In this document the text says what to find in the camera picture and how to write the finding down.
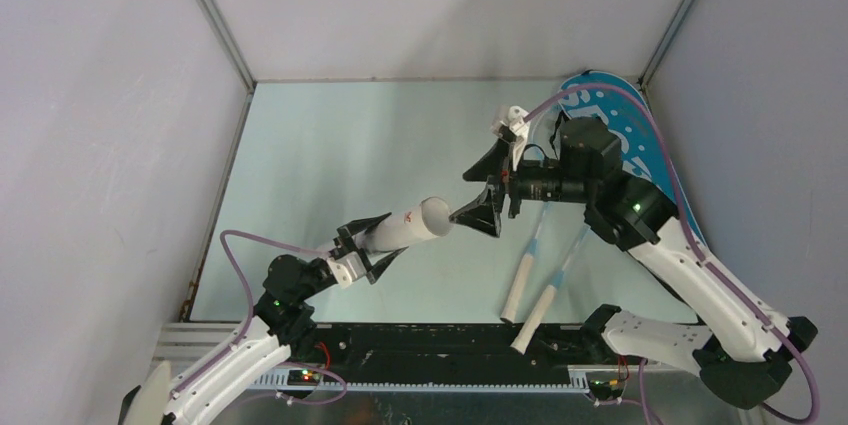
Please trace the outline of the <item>white shuttlecock tube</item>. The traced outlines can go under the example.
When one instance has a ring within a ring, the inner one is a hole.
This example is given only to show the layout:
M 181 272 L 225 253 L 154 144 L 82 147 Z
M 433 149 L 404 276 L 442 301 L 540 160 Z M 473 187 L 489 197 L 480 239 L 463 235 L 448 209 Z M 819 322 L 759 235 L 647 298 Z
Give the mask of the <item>white shuttlecock tube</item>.
M 450 205 L 440 197 L 428 197 L 411 209 L 390 214 L 364 232 L 359 246 L 370 254 L 388 253 L 441 238 L 450 233 Z

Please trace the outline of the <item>blue racket cover bag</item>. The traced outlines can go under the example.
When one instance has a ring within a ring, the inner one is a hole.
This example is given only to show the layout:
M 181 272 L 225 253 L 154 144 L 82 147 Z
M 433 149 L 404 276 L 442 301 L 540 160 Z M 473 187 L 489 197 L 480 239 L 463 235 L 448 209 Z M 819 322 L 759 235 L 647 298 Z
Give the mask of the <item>blue racket cover bag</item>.
M 637 87 L 618 75 L 589 70 L 569 77 L 558 90 L 573 89 L 586 83 L 618 87 L 632 95 L 636 101 L 631 102 L 607 89 L 587 89 L 560 98 L 549 107 L 545 117 L 554 119 L 564 113 L 570 118 L 591 116 L 601 119 L 621 141 L 623 170 L 651 181 L 670 200 L 674 200 L 673 179 L 665 165 L 660 142 L 648 119 L 640 112 L 647 107 L 647 102 Z

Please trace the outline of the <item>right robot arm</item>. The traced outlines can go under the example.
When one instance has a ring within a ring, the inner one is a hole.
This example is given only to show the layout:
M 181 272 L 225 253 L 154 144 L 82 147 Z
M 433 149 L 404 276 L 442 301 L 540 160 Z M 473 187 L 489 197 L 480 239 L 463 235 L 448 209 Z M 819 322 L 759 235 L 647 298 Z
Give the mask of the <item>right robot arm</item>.
M 502 217 L 515 216 L 525 200 L 581 204 L 592 232 L 638 261 L 697 317 L 670 323 L 602 305 L 582 325 L 585 356 L 596 363 L 617 354 L 657 361 L 699 377 L 732 406 L 763 405 L 786 383 L 816 326 L 775 311 L 711 256 L 664 192 L 624 170 L 620 140 L 600 119 L 568 119 L 557 136 L 557 158 L 527 160 L 518 134 L 501 126 L 492 148 L 464 174 L 483 183 L 483 192 L 451 221 L 495 237 Z

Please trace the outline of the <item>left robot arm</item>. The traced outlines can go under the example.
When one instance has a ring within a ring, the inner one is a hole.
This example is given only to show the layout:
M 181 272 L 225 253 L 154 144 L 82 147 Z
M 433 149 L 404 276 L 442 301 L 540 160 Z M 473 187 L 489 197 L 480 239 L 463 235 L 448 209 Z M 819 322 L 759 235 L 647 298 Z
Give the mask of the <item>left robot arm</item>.
M 128 392 L 121 424 L 210 424 L 263 374 L 288 361 L 304 361 L 316 348 L 316 323 L 308 299 L 360 279 L 375 283 L 408 247 L 431 239 L 418 211 L 351 221 L 330 246 L 306 249 L 239 230 L 224 230 L 220 241 L 245 238 L 282 250 L 268 267 L 263 293 L 249 299 L 248 313 L 229 337 L 184 372 L 164 361 Z

